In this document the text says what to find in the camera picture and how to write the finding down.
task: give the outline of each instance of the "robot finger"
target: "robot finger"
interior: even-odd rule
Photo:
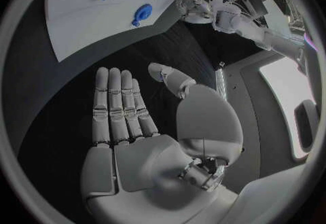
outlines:
[[[110,141],[108,121],[108,69],[101,67],[96,72],[92,136],[93,143],[106,143]]]
[[[136,112],[133,94],[133,79],[131,73],[128,70],[121,72],[121,88],[124,117],[126,118],[129,134],[131,138],[138,140],[143,136],[143,134]]]
[[[122,105],[121,74],[118,68],[112,68],[109,72],[109,104],[112,129],[112,142],[128,144],[129,134]]]
[[[133,94],[136,112],[138,115],[139,124],[143,132],[143,136],[151,137],[160,135],[152,117],[150,116],[145,106],[143,98],[141,97],[139,83],[136,79],[133,79]]]

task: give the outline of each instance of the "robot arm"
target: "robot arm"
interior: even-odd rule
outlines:
[[[304,51],[289,39],[276,34],[268,28],[261,28],[241,9],[223,0],[176,0],[181,19],[188,23],[211,23],[213,29],[228,34],[238,35],[253,40],[265,50],[273,50],[295,61],[299,70],[305,73]]]

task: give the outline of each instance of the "blue plastic part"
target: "blue plastic part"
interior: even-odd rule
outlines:
[[[140,20],[147,19],[152,14],[153,7],[150,4],[142,5],[137,9],[135,13],[135,19],[132,21],[132,24],[138,27]]]

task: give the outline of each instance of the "robotic hand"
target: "robotic hand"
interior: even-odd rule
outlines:
[[[304,51],[300,45],[284,38],[274,31],[259,27],[252,18],[244,15],[241,9],[231,2],[223,0],[175,0],[181,19],[188,23],[211,23],[213,29],[227,34],[238,35],[253,40],[265,50],[273,50],[291,58],[305,73]]]
[[[148,70],[183,99],[179,142],[158,133],[129,71],[97,71],[81,193],[99,223],[186,222],[226,190],[224,169],[242,150],[240,122],[216,91],[168,66]]]

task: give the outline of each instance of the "blue object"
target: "blue object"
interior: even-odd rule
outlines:
[[[153,7],[150,4],[142,5],[137,9],[135,13],[135,19],[132,21],[132,24],[138,27],[140,20],[147,19],[152,14]]]

